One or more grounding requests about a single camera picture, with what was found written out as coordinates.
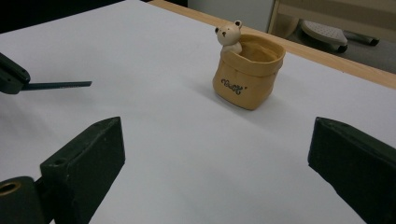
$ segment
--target yellow pot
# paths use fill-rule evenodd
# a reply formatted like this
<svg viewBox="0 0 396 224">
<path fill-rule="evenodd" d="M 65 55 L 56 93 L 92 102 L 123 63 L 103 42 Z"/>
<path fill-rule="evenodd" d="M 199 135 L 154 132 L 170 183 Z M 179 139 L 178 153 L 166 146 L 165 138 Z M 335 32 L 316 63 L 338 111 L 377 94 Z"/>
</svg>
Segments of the yellow pot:
<svg viewBox="0 0 396 224">
<path fill-rule="evenodd" d="M 286 51 L 258 35 L 241 35 L 239 42 L 240 54 L 220 54 L 213 88 L 234 105 L 254 110 L 271 94 Z"/>
</svg>

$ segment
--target wooden table edge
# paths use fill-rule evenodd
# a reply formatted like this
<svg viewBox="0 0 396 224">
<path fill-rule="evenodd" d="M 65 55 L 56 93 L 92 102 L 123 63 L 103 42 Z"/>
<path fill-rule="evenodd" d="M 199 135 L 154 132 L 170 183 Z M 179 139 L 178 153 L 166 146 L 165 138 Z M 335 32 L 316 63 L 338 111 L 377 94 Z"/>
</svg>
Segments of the wooden table edge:
<svg viewBox="0 0 396 224">
<path fill-rule="evenodd" d="M 228 22 L 226 20 L 210 16 L 203 12 L 199 12 L 187 7 L 181 7 L 163 0 L 153 0 L 149 3 L 153 6 L 175 12 L 176 14 L 213 25 L 214 27 L 221 26 L 222 24 Z M 301 56 L 303 58 L 306 58 L 307 60 L 316 63 L 329 66 L 343 73 L 347 73 L 355 77 L 360 77 L 377 83 L 379 85 L 396 90 L 396 75 L 390 72 L 373 68 L 362 63 L 356 63 L 347 59 L 343 59 L 317 49 L 311 49 L 307 46 L 300 45 L 274 35 L 268 35 L 267 33 L 257 31 L 248 27 L 243 27 L 242 33 L 262 35 L 263 37 L 268 38 L 269 40 L 272 40 L 277 44 L 283 46 L 289 53 Z"/>
</svg>

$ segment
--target bear face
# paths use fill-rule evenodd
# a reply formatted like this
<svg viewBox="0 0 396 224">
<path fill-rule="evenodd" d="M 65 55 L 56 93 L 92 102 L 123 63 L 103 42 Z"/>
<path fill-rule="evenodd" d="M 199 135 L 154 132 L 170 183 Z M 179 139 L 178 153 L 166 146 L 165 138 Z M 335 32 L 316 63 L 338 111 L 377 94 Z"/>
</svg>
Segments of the bear face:
<svg viewBox="0 0 396 224">
<path fill-rule="evenodd" d="M 224 26 L 216 27 L 216 34 L 218 36 L 218 41 L 222 46 L 230 46 L 238 43 L 241 37 L 241 21 L 235 21 L 232 24 L 227 24 Z"/>
</svg>

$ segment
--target white table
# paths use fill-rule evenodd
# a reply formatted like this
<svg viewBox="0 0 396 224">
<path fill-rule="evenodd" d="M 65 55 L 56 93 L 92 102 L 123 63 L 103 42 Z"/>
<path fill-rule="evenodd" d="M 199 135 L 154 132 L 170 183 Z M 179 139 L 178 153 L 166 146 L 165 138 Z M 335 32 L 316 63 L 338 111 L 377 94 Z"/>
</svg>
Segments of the white table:
<svg viewBox="0 0 396 224">
<path fill-rule="evenodd" d="M 0 35 L 32 82 L 89 88 L 0 94 L 0 179 L 121 116 L 126 163 L 92 223 L 363 223 L 307 165 L 315 117 L 396 147 L 396 91 L 287 54 L 255 111 L 219 98 L 214 27 L 126 1 Z"/>
</svg>

